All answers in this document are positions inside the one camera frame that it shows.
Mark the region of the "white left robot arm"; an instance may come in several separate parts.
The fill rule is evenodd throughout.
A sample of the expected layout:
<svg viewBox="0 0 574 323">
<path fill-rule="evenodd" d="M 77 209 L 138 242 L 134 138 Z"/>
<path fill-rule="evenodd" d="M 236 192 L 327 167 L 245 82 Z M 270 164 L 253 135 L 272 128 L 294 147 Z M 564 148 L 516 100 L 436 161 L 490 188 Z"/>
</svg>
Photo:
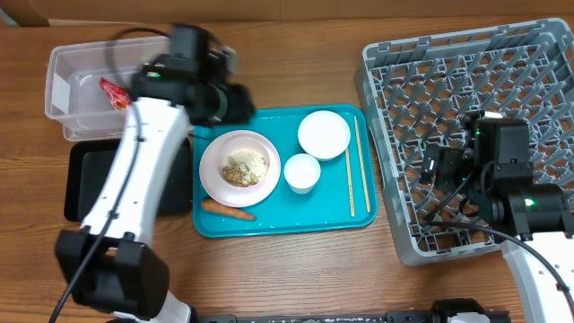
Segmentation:
<svg viewBox="0 0 574 323">
<path fill-rule="evenodd" d="M 245 124 L 256 110 L 247 87 L 228 80 L 233 51 L 210 31 L 176 23 L 169 39 L 168 52 L 132 77 L 124 134 L 97 200 L 55 247 L 63 299 L 116 322 L 196 320 L 152 250 L 161 195 L 191 127 Z"/>
</svg>

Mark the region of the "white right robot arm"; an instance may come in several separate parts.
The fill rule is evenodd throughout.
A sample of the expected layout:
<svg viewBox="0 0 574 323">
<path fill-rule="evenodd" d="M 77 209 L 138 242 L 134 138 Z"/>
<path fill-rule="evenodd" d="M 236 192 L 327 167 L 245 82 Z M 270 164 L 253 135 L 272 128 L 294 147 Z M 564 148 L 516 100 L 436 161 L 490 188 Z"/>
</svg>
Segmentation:
<svg viewBox="0 0 574 323">
<path fill-rule="evenodd" d="M 441 229 L 481 231 L 498 239 L 526 320 L 573 320 L 573 215 L 566 192 L 534 182 L 528 124 L 499 113 L 462 118 L 460 148 L 430 145 L 420 182 L 445 198 L 422 220 Z"/>
</svg>

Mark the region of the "wooden chopstick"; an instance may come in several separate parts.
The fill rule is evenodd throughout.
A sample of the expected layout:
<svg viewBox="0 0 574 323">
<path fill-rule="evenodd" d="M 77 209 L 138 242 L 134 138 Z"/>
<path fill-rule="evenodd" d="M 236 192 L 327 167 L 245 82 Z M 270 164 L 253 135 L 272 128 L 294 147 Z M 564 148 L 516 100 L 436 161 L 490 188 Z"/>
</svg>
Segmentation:
<svg viewBox="0 0 574 323">
<path fill-rule="evenodd" d="M 355 206 L 354 206 L 354 194 L 353 194 L 353 186 L 352 186 L 352 169 L 351 169 L 351 159 L 350 159 L 350 152 L 348 146 L 345 148 L 345 164 L 346 164 L 346 173 L 347 173 L 347 183 L 348 183 L 348 191 L 349 191 L 349 203 L 350 203 L 350 212 L 351 217 L 355 217 Z"/>
<path fill-rule="evenodd" d="M 362 153 L 359 124 L 358 124 L 358 119 L 356 116 L 354 116 L 354 129 L 355 129 L 355 136 L 356 136 L 356 141 L 357 141 L 359 162 L 360 162 L 360 167 L 361 167 L 361 181 L 362 181 L 362 185 L 363 185 L 363 193 L 364 193 L 364 197 L 365 197 L 366 210 L 367 210 L 367 213 L 370 213 L 370 210 L 371 210 L 370 197 L 369 197 L 369 191 L 368 191 L 368 187 L 367 187 L 366 174 L 365 174 L 365 168 L 364 168 L 364 159 L 363 159 L 363 153 Z"/>
</svg>

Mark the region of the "red snack wrapper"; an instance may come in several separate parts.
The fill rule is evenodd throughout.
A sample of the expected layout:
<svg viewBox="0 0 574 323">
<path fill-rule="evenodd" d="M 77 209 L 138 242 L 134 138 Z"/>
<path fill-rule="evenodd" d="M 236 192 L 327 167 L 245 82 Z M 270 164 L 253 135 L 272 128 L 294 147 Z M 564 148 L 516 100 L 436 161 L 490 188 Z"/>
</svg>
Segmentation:
<svg viewBox="0 0 574 323">
<path fill-rule="evenodd" d="M 100 88 L 107 95 L 115 110 L 125 110 L 131 105 L 131 99 L 127 91 L 107 79 L 100 78 Z"/>
</svg>

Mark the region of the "white paper cup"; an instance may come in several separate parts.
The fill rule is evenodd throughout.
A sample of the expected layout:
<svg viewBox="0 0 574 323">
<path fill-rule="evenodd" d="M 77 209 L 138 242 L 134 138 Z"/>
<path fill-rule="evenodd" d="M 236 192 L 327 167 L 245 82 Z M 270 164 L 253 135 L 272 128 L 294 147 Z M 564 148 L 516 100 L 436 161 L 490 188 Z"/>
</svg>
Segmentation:
<svg viewBox="0 0 574 323">
<path fill-rule="evenodd" d="M 296 194 L 307 194 L 317 184 L 320 174 L 318 160 L 306 153 L 293 155 L 283 168 L 283 175 Z"/>
</svg>

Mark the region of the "white shallow bowl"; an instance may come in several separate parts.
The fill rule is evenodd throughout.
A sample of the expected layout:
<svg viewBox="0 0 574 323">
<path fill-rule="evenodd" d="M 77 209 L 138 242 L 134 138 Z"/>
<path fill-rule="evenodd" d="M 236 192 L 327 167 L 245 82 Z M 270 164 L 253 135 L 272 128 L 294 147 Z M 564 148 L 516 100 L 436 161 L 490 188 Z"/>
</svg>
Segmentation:
<svg viewBox="0 0 574 323">
<path fill-rule="evenodd" d="M 320 110 L 307 115 L 298 128 L 298 140 L 305 153 L 321 161 L 342 154 L 351 140 L 351 130 L 339 114 Z"/>
</svg>

